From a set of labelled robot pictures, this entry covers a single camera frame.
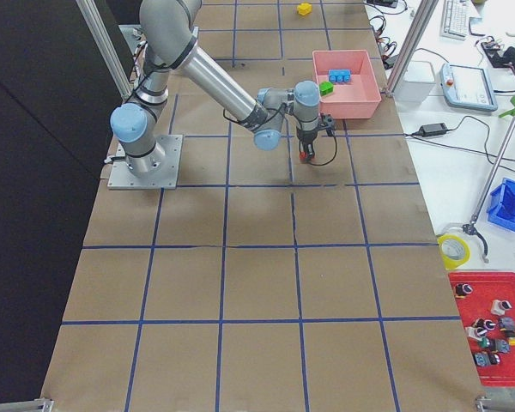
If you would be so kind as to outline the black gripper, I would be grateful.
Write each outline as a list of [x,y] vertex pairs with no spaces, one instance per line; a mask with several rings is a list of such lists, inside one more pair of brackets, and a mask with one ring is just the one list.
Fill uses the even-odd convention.
[[304,164],[312,164],[315,158],[314,141],[318,136],[318,127],[310,130],[304,130],[296,127],[296,136],[299,141],[299,157],[300,162]]

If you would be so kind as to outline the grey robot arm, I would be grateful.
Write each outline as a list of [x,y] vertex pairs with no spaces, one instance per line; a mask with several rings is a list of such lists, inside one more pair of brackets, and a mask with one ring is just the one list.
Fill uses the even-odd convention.
[[128,169],[145,174],[158,169],[164,160],[154,127],[167,103],[173,70],[219,104],[227,120],[249,130],[262,150],[277,147],[285,117],[293,117],[300,160],[312,162],[313,142],[323,128],[318,85],[302,81],[293,88],[262,88],[252,97],[198,44],[194,21],[201,7],[199,1],[143,1],[140,5],[146,39],[142,70],[129,97],[110,117]]

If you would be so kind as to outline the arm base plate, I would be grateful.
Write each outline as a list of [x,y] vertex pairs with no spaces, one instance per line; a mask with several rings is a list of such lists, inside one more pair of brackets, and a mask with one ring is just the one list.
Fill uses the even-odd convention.
[[175,190],[183,135],[158,135],[154,150],[141,158],[129,157],[121,144],[108,179],[111,190]]

